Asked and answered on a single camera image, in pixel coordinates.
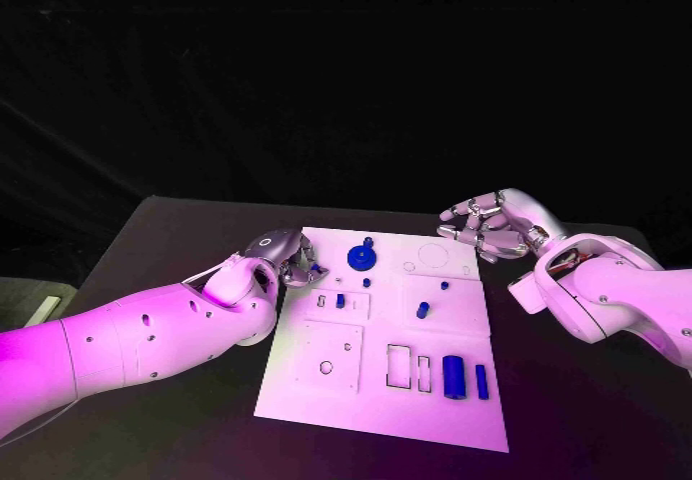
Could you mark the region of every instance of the table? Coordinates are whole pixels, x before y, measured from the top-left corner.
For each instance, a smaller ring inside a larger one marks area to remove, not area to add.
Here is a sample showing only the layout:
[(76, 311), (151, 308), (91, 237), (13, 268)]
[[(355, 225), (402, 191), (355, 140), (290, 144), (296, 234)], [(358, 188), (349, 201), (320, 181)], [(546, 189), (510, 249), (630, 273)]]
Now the table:
[[(435, 235), (437, 215), (161, 197), (138, 206), (65, 315), (174, 283), (274, 228)], [(616, 235), (629, 227), (568, 225)], [(173, 378), (101, 393), (0, 449), (3, 479), (692, 478), (692, 379), (629, 333), (588, 345), (507, 283), (532, 259), (480, 261), (510, 453), (252, 415), (272, 337)]]

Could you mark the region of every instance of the white board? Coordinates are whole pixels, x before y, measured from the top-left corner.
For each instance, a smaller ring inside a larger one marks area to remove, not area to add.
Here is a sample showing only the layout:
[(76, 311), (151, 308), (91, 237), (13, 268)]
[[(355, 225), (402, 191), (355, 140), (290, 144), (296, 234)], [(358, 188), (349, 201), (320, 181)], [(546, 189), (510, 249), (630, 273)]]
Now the white board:
[[(507, 452), (473, 247), (438, 237), (310, 227), (303, 233), (330, 274), (313, 286), (287, 291), (255, 415)], [(378, 261), (358, 272), (346, 257), (366, 236)], [(343, 308), (336, 307), (339, 293)], [(424, 319), (415, 315), (421, 302), (430, 304)], [(401, 371), (407, 350), (389, 345), (408, 347), (409, 389), (386, 385), (392, 362), (392, 381), (404, 385), (408, 379)], [(443, 394), (445, 355), (464, 360), (463, 400)], [(418, 391), (418, 357), (430, 358), (422, 381), (431, 393)], [(476, 364), (486, 367), (489, 400), (479, 399)]]

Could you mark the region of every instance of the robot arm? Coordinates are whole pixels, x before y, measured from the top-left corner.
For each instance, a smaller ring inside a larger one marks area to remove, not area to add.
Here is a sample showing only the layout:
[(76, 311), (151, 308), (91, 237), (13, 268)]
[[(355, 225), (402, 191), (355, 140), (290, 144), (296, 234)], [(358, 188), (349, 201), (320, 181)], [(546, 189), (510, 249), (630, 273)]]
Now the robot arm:
[(538, 201), (516, 189), (461, 202), (440, 218), (469, 215), (461, 230), (438, 233), (476, 246), (482, 258), (519, 258), (533, 271), (509, 285), (528, 313), (548, 308), (568, 332), (594, 343), (620, 330), (639, 335), (667, 360), (692, 369), (692, 270), (665, 271), (624, 240), (569, 235)]
[(0, 334), (0, 438), (79, 398), (159, 381), (232, 345), (258, 343), (277, 321), (278, 282), (300, 287), (327, 273), (300, 230), (275, 230), (182, 283)]

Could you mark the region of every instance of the rectangular cutout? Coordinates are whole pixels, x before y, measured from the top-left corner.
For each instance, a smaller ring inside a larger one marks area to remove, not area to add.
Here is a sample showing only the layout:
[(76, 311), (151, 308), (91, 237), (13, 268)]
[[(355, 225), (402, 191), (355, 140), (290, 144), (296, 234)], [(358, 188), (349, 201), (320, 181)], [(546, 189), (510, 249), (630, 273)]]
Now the rectangular cutout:
[(386, 386), (411, 390), (411, 347), (386, 345)]
[(421, 393), (432, 393), (430, 357), (418, 357), (418, 391)]

